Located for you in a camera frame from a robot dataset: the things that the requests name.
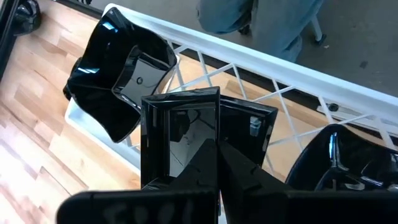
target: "gray floor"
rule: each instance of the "gray floor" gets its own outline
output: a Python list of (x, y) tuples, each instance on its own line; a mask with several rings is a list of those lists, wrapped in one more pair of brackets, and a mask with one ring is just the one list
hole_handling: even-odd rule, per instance
[[(110, 1), (202, 31), (198, 0), (93, 0), (91, 5), (104, 9)], [(317, 47), (304, 30), (298, 64), (398, 96), (398, 1), (325, 0), (318, 19), (328, 37)], [(219, 37), (251, 47), (251, 38), (237, 32)]]

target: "white metal frame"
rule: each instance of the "white metal frame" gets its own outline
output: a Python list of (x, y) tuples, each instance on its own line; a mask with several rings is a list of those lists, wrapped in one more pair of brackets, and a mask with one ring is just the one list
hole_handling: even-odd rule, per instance
[[(398, 124), (398, 98), (115, 4), (109, 4), (105, 12), (111, 7), (117, 7), (133, 23), (161, 35), (170, 45), (172, 45), (172, 43), (179, 44), (180, 47), (174, 50), (177, 55), (185, 49), (197, 51), (198, 58), (203, 68), (203, 76), (188, 83), (184, 83), (182, 78), (183, 74), (179, 67), (177, 67), (173, 78), (177, 78), (180, 87), (167, 91), (182, 91), (186, 87), (196, 85), (204, 80), (208, 82), (209, 86), (213, 86), (210, 77), (230, 68), (232, 68), (236, 74), (244, 99), (247, 99), (247, 97), (237, 68), (246, 69), (272, 80), (276, 91), (253, 101), (278, 96), (293, 135), (278, 141), (270, 142), (269, 146), (294, 140), (302, 150), (305, 146), (301, 145), (299, 138), (308, 134), (317, 133), (323, 129), (322, 127), (306, 133), (296, 132), (282, 94), (289, 90), (298, 89), (316, 96), (319, 99), (320, 107), (330, 124), (334, 123), (334, 120), (332, 113), (328, 110), (326, 102), (332, 101), (338, 103), (340, 106), (344, 106), (344, 108), (356, 112), (355, 116), (338, 123), (352, 123), (359, 119), (367, 118), (374, 122), (374, 126), (377, 127), (386, 146), (395, 149), (388, 132), (389, 128), (386, 128), (385, 121)], [(227, 65), (215, 71), (208, 72), (203, 54), (222, 60), (226, 62)], [(287, 85), (287, 87), (280, 89), (277, 82), (283, 83)], [(111, 142), (101, 126), (93, 118), (79, 109), (73, 100), (71, 100), (69, 104), (65, 119), (69, 124), (97, 142), (101, 147), (114, 153), (115, 156), (120, 157), (123, 162), (139, 175), (141, 166), (140, 152), (137, 150), (136, 146), (131, 146), (125, 142), (121, 144)], [(272, 169), (272, 161), (270, 161), (268, 157), (266, 159)]]
[[(318, 106), (317, 111), (323, 113), (322, 106)], [(360, 115), (356, 111), (350, 110), (350, 109), (342, 107), (342, 106), (339, 106), (337, 111), (331, 111), (330, 114), (333, 118), (335, 118), (337, 120), (351, 119), (351, 118), (355, 118)], [(391, 121), (386, 121), (383, 119), (381, 119), (381, 122), (390, 136), (398, 138), (398, 124), (393, 123)], [(367, 129), (370, 129), (373, 131), (378, 131), (378, 129), (379, 129), (378, 121), (375, 121), (372, 117), (353, 121), (352, 124), (355, 124), (357, 126), (367, 128)]]

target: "black object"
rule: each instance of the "black object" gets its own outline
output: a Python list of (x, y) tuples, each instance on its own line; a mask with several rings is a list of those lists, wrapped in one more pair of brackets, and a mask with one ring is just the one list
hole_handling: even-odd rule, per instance
[(297, 190), (391, 190), (398, 184), (398, 152), (332, 124), (304, 149), (286, 184)]
[(322, 34), (322, 37), (320, 40), (316, 40), (316, 39), (314, 40), (315, 45), (321, 46), (324, 43), (324, 41), (326, 40), (326, 38), (327, 38), (327, 35)]
[(14, 15), (13, 31), (15, 36), (30, 34), (42, 23), (42, 15), (36, 0), (20, 1)]
[(339, 108), (339, 106), (338, 106), (336, 103), (330, 103), (330, 104), (328, 105), (328, 109), (329, 109), (331, 112), (336, 112), (336, 111), (338, 111), (338, 108)]
[(250, 24), (240, 28), (238, 32), (241, 33), (242, 35), (248, 35), (250, 33)]
[(398, 212), (398, 194), (297, 191), (208, 139), (168, 187), (80, 193), (61, 204), (57, 223), (218, 223), (219, 190), (229, 224), (390, 223)]
[(218, 87), (143, 97), (142, 187), (178, 176), (209, 138), (262, 166), (276, 116), (277, 108), (220, 95)]
[(220, 139), (262, 166), (278, 109), (221, 95)]
[(219, 87), (142, 97), (141, 187), (177, 177), (219, 132)]
[(209, 139), (170, 185), (74, 195), (61, 204), (57, 223), (216, 223), (217, 200), (217, 147)]
[(139, 123), (141, 96), (162, 90), (176, 63), (164, 39), (113, 7), (95, 27), (63, 92), (120, 142)]
[(57, 0), (58, 3), (63, 4), (66, 7), (77, 10), (81, 13), (86, 14), (87, 16), (91, 16), (95, 19), (101, 19), (104, 11), (102, 9), (97, 9), (95, 7), (91, 7), (88, 4), (80, 1), (71, 1), (71, 0)]

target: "person's leg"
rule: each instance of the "person's leg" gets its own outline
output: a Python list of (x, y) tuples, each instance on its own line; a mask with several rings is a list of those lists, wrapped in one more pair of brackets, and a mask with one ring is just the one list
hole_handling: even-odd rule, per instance
[(251, 20), (253, 0), (199, 0), (201, 27), (216, 34), (236, 31)]
[(295, 62), (301, 31), (316, 16), (323, 0), (257, 0), (252, 13), (254, 48)]

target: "glossy black surface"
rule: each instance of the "glossy black surface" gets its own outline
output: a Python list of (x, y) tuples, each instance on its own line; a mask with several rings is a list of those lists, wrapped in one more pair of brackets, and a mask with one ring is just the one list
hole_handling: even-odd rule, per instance
[(22, 0), (14, 16), (14, 35), (30, 34), (42, 23), (42, 15), (36, 0)]
[(218, 142), (220, 89), (142, 97), (141, 186), (178, 177), (206, 139)]
[(19, 0), (2, 0), (0, 5), (0, 81), (16, 41), (13, 22), (19, 2)]
[(333, 124), (304, 149), (286, 183), (297, 190), (392, 190), (397, 160), (396, 151)]
[(207, 139), (178, 178), (154, 180), (141, 191), (76, 194), (61, 204), (57, 223), (216, 223), (217, 153)]
[(278, 109), (221, 96), (220, 140), (262, 166)]
[(95, 27), (64, 93), (120, 142), (139, 123), (141, 96), (162, 89), (176, 63), (164, 39), (114, 7)]

